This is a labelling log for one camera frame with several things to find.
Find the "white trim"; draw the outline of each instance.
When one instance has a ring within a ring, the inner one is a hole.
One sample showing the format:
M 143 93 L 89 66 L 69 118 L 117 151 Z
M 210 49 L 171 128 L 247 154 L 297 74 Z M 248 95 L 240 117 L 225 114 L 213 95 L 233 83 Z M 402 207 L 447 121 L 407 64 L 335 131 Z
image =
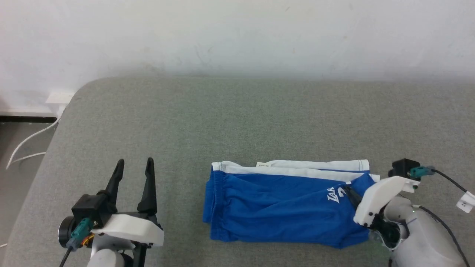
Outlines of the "white trim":
M 338 171 L 369 171 L 368 160 L 354 161 L 333 161 L 333 162 L 301 162 L 301 161 L 269 161 L 265 164 L 271 167 L 307 168 L 318 170 L 338 170 Z
M 335 181 L 352 181 L 362 176 L 362 173 L 354 172 L 334 172 L 334 171 L 321 171 L 308 168 L 286 168 L 286 167 L 243 167 L 239 164 L 230 161 L 213 162 L 214 171 L 223 171 L 233 174 L 269 174 L 269 175 L 285 175 L 285 176 L 299 176 L 308 178 L 328 179 Z M 378 180 L 379 176 L 372 177 L 373 180 Z
M 373 179 L 374 182 L 381 181 L 381 176 L 377 174 L 370 174 L 370 177 Z
M 0 107 L 0 116 L 56 117 L 48 107 Z

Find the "gray cushion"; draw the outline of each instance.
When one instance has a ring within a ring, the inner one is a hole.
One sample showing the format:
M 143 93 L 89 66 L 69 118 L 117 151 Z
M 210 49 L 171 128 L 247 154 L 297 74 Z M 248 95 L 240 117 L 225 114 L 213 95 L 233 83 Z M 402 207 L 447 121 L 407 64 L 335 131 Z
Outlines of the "gray cushion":
M 125 159 L 117 207 L 135 210 L 147 157 L 155 160 L 158 220 L 165 244 L 147 266 L 385 266 L 380 244 L 343 250 L 317 244 L 223 243 L 201 222 L 210 163 L 255 166 L 274 159 L 366 158 L 385 176 L 410 158 L 475 191 L 473 86 L 317 83 L 209 78 L 107 78 L 85 85 L 67 107 L 14 227 L 5 267 L 57 266 L 61 220 L 84 193 L 103 189 Z M 467 256 L 473 214 L 440 176 L 414 195 L 453 229 Z M 71 253 L 83 267 L 90 250 Z

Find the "blue shorts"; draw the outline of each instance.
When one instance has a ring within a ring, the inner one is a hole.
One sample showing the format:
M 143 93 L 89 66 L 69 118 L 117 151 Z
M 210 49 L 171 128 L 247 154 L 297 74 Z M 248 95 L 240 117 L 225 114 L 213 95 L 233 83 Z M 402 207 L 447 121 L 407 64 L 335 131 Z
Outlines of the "blue shorts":
M 211 239 L 335 248 L 368 240 L 368 230 L 353 221 L 355 209 L 342 189 L 350 185 L 362 196 L 379 180 L 369 174 L 366 160 L 350 161 L 351 168 L 344 162 L 273 162 L 279 164 L 212 164 L 203 211 Z

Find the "robotic arm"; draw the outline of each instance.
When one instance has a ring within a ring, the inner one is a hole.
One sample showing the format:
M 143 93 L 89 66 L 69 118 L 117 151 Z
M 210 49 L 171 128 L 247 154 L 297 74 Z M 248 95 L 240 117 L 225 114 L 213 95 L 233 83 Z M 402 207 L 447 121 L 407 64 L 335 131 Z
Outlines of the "robotic arm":
M 420 177 L 437 172 L 465 192 L 457 204 L 460 209 L 470 212 L 475 196 L 433 167 L 407 159 L 392 166 L 389 178 L 369 187 L 363 197 L 351 187 L 344 188 L 356 209 L 353 220 L 369 228 L 392 251 L 390 266 L 469 267 L 448 226 L 428 209 L 398 195 L 413 193 Z M 71 209 L 73 216 L 59 226 L 59 243 L 67 248 L 60 267 L 71 251 L 83 246 L 91 248 L 88 267 L 143 267 L 147 249 L 163 245 L 164 232 L 156 218 L 153 159 L 148 159 L 142 201 L 134 212 L 117 212 L 115 206 L 123 172 L 124 160 L 119 160 L 106 189 L 83 195 Z M 125 254 L 127 250 L 133 257 Z
M 401 191 L 414 192 L 420 177 L 433 173 L 433 167 L 420 167 L 415 161 L 394 162 L 390 177 L 368 188 L 357 206 L 353 220 L 371 229 L 392 251 L 390 266 L 469 266 L 452 232 L 439 217 L 398 196 Z M 475 200 L 467 197 L 470 195 L 466 192 L 457 204 L 466 212 Z
M 115 202 L 124 173 L 119 160 L 105 190 L 83 195 L 58 229 L 58 241 L 69 253 L 82 246 L 91 248 L 88 267 L 143 267 L 147 249 L 163 246 L 164 232 L 157 222 L 155 170 L 149 158 L 145 168 L 145 187 L 137 211 L 117 212 Z M 133 257 L 125 254 L 131 250 Z

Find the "white lettering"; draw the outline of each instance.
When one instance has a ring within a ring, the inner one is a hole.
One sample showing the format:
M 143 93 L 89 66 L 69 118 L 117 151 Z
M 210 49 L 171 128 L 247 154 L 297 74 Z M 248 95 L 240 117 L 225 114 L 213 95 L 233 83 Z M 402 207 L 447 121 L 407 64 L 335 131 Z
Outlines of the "white lettering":
M 338 198 L 336 197 L 336 195 L 335 195 L 335 194 L 330 195 L 330 194 L 328 194 L 328 196 L 327 196 L 328 200 L 333 200 L 333 201 L 335 201 L 336 203 L 340 204 L 340 201 L 338 200 Z
M 338 195 L 342 198 L 344 196 L 344 194 L 346 194 L 345 189 L 343 189 L 342 187 L 339 187 L 338 188 Z

